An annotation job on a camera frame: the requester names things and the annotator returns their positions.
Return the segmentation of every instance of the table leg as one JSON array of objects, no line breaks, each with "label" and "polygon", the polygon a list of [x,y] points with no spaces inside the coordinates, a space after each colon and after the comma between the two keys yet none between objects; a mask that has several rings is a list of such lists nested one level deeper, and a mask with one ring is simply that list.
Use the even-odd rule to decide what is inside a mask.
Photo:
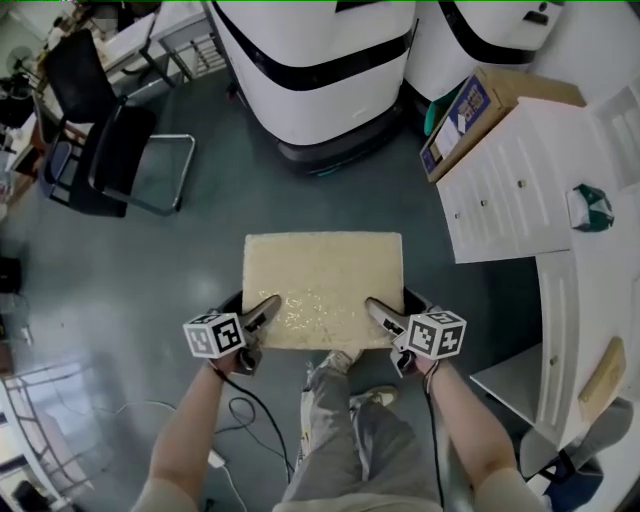
[{"label": "table leg", "polygon": [[160,77],[167,83],[167,85],[169,85],[169,87],[173,89],[176,86],[175,82],[171,80],[171,78],[169,78],[169,76],[164,71],[162,71],[160,66],[158,66],[158,63],[151,58],[151,55],[149,55],[149,52],[147,51],[148,48],[149,45],[147,44],[147,46],[140,50],[140,55],[142,55],[144,60],[149,63],[149,65],[160,75]]},{"label": "table leg", "polygon": [[160,43],[160,46],[162,46],[164,51],[167,52],[167,55],[169,55],[171,60],[176,63],[176,66],[180,68],[180,71],[184,73],[184,76],[186,76],[189,80],[193,80],[194,79],[193,73],[191,73],[191,70],[182,60],[182,57],[178,55],[178,52],[169,48],[169,46],[167,46],[167,44],[163,40],[160,40],[158,42]]}]

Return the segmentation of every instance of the blue label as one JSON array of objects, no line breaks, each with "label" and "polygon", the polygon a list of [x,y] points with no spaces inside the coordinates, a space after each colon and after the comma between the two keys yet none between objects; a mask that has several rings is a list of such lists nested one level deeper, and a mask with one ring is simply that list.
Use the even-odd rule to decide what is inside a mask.
[{"label": "blue label", "polygon": [[[478,80],[477,76],[472,76],[460,91],[458,98],[449,108],[448,117],[453,122],[453,126],[456,127],[460,136],[469,131],[469,128],[473,126],[473,123],[482,115],[490,103],[491,98],[489,98],[487,91],[485,91],[484,87],[480,84],[480,80]],[[458,116],[462,116],[465,119],[464,132],[458,129]],[[424,148],[421,156],[428,174],[431,174],[438,163],[442,161],[441,157],[436,161],[431,153],[430,146]]]}]

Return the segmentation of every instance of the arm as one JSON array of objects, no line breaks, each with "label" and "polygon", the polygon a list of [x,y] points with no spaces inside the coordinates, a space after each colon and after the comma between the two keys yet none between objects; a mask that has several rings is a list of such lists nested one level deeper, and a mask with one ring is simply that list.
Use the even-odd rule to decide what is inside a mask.
[{"label": "arm", "polygon": [[[233,370],[235,354],[216,361],[225,374]],[[207,472],[223,382],[205,364],[172,418],[162,429],[151,455],[149,479],[167,480],[197,503]]]},{"label": "arm", "polygon": [[[421,357],[417,361],[423,372],[433,364]],[[431,381],[431,393],[476,491],[492,473],[516,469],[513,445],[504,427],[473,394],[451,363],[440,363]]]}]

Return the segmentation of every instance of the green floor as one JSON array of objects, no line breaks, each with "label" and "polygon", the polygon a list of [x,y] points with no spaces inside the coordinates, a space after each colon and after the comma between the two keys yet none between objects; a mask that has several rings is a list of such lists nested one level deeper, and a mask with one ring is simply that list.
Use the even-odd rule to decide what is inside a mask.
[{"label": "green floor", "polygon": [[[78,375],[39,386],[34,401],[53,416],[94,490],[78,498],[88,510],[126,510],[144,481],[153,440],[169,412],[133,406],[145,399],[176,404],[199,362],[191,356],[182,323],[235,293],[242,283],[244,237],[287,231],[395,231],[403,236],[405,283],[468,321],[465,373],[520,352],[540,340],[540,304],[533,260],[455,265],[437,189],[420,164],[420,142],[408,130],[377,153],[324,178],[295,176],[239,101],[226,99],[224,72],[152,102],[158,132],[197,139],[183,209],[159,218],[130,208],[124,219],[87,217],[43,200],[34,187],[5,222],[3,255],[23,261],[23,293],[33,346],[16,342],[17,371],[45,364],[77,365]],[[169,200],[184,148],[153,147],[137,189]],[[320,354],[265,354],[249,387],[271,408],[297,452],[299,390],[309,359]],[[353,390],[395,383],[394,410],[430,446],[426,406],[413,380],[400,382],[386,351],[366,354],[354,368]],[[234,393],[227,390],[226,398]],[[501,407],[512,431],[521,425]],[[220,426],[232,424],[226,410]],[[259,414],[253,427],[276,446]],[[267,511],[284,488],[277,457],[242,431],[225,433],[215,447],[229,461],[252,512]],[[209,472],[203,495],[214,510],[238,510],[221,472]]]}]

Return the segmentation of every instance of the beige rectangular box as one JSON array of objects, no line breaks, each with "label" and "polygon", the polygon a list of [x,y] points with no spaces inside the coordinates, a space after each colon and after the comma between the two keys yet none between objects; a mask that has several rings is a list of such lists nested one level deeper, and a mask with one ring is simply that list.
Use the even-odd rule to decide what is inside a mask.
[{"label": "beige rectangular box", "polygon": [[429,181],[442,178],[513,110],[521,96],[586,105],[573,84],[521,71],[477,67],[420,150]]}]

